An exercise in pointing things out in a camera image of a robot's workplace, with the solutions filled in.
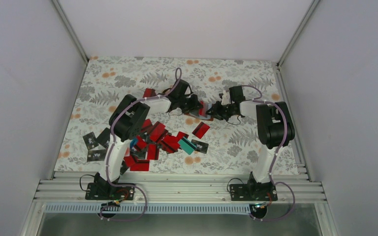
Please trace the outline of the teal card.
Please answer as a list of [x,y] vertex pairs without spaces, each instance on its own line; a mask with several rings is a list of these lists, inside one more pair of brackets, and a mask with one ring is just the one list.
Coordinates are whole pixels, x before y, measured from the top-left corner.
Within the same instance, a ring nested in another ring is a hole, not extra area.
[[196,150],[196,145],[189,141],[186,137],[182,137],[178,144],[180,145],[180,149],[186,152],[188,155],[191,155]]

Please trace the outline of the red card near holder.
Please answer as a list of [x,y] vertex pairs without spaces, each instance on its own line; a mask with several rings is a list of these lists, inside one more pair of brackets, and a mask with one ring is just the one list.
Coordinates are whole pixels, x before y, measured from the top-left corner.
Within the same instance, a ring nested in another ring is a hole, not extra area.
[[207,125],[206,123],[204,122],[200,122],[198,124],[198,126],[192,131],[192,134],[201,139],[206,133],[207,131],[210,129],[210,126]]

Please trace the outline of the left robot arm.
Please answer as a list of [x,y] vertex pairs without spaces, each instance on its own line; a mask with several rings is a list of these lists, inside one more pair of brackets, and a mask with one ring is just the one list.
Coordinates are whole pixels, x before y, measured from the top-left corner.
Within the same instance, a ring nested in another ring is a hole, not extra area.
[[198,96],[185,94],[189,84],[177,80],[173,87],[165,93],[154,96],[136,98],[127,94],[117,106],[109,119],[110,138],[104,165],[94,177],[98,185],[98,193],[105,199],[111,199],[117,194],[117,185],[112,181],[121,175],[121,164],[130,142],[139,135],[147,115],[168,113],[180,109],[183,113],[198,111],[203,105]]

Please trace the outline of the black VIP card right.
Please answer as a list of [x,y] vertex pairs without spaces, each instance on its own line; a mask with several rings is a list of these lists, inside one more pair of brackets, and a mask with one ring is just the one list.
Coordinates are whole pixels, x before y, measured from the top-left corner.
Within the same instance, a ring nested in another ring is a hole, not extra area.
[[191,141],[195,145],[195,151],[206,154],[208,151],[209,144],[198,141],[198,140],[192,140]]

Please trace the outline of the black VIP card left lower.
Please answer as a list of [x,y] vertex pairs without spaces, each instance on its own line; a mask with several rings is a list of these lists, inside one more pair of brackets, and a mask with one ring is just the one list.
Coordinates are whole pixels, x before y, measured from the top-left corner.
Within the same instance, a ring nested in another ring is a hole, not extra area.
[[87,153],[87,162],[103,161],[105,159],[106,153],[106,149],[89,150]]

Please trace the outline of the red card bottom front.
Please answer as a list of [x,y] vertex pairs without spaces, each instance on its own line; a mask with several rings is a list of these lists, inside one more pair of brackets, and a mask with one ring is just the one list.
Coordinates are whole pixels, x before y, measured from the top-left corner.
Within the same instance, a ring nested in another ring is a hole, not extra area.
[[129,170],[132,172],[148,172],[150,169],[150,161],[149,160],[140,160],[135,162],[132,166],[130,166]]

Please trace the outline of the black vip card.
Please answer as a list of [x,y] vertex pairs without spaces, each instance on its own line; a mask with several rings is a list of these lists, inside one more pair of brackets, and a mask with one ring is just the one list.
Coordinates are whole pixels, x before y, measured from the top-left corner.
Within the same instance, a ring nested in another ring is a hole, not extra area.
[[198,141],[198,140],[192,140],[191,141],[195,145],[195,151],[206,154],[208,151],[209,144]]
[[83,136],[83,140],[87,150],[92,150],[95,147],[99,146],[99,143],[96,140],[94,132],[90,132]]
[[106,149],[89,150],[87,153],[87,162],[103,161],[105,159],[106,153]]

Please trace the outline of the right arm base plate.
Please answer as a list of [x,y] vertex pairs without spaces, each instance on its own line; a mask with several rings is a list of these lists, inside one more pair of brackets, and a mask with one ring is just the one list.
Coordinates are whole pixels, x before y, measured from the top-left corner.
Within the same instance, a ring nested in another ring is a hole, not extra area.
[[229,193],[232,201],[236,202],[264,202],[277,201],[276,187],[271,183],[249,186],[247,184],[230,184]]

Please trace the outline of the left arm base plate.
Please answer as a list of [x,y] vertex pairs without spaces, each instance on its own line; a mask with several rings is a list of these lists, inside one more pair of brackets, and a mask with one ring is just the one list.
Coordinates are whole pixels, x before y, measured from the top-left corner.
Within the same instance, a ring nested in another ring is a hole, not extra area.
[[135,185],[127,184],[123,187],[113,187],[108,185],[100,187],[96,183],[89,183],[86,189],[86,200],[107,200],[107,201],[122,201],[133,200]]

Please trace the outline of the aluminium rail frame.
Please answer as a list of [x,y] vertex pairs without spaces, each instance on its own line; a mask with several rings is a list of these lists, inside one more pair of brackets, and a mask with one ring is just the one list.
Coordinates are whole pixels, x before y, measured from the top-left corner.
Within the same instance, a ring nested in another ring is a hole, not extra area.
[[[303,167],[298,175],[275,175],[277,200],[273,204],[311,204],[324,236],[337,235],[323,185],[310,180]],[[36,236],[45,213],[95,213],[105,200],[87,200],[79,184],[92,181],[90,172],[56,172],[41,180],[21,234]],[[236,202],[227,191],[228,182],[246,175],[184,175],[126,173],[122,180],[137,189],[121,203],[122,213],[247,213],[249,201]]]

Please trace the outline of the red card far left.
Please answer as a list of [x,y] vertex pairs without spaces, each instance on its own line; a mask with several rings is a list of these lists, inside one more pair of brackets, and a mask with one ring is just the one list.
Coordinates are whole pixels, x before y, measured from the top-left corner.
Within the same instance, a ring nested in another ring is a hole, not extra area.
[[146,88],[143,94],[143,97],[153,97],[156,96],[156,91],[155,89],[152,88]]

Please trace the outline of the red card pile centre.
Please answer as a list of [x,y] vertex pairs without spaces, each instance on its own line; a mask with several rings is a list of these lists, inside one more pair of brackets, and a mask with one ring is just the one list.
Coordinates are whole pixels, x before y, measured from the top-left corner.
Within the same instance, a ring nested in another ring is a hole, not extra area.
[[178,132],[176,136],[172,135],[163,123],[159,121],[153,123],[150,119],[146,119],[140,133],[130,143],[128,156],[142,162],[158,160],[161,150],[167,154],[176,153],[180,149],[179,141],[188,136],[184,132]]

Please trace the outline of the brown leather card holder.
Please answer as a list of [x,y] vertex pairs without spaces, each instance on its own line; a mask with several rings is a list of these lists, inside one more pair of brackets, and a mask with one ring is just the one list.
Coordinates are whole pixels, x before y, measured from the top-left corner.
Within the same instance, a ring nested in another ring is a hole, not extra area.
[[185,113],[185,115],[197,118],[199,120],[207,120],[207,121],[213,121],[214,118],[211,115],[207,115],[206,112],[212,107],[212,104],[200,101],[202,108],[196,111],[191,111],[189,113]]

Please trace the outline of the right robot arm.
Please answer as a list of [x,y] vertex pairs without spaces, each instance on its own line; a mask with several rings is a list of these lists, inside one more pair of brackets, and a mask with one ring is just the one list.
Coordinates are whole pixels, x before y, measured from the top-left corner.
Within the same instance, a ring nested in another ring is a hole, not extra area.
[[264,183],[274,183],[273,167],[281,149],[295,138],[295,128],[286,102],[260,98],[247,100],[244,87],[247,85],[230,87],[220,96],[221,101],[214,103],[206,114],[225,121],[232,116],[255,118],[262,150],[251,172],[253,183],[247,186],[247,194],[252,200],[259,200],[266,193]]

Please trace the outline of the black VIP card far left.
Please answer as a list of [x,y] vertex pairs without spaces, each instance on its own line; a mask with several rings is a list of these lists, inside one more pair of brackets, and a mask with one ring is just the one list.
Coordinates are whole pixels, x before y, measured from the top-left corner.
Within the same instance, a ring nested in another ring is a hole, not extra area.
[[83,140],[87,150],[92,150],[95,147],[99,146],[99,143],[96,140],[94,132],[90,132],[83,136]]

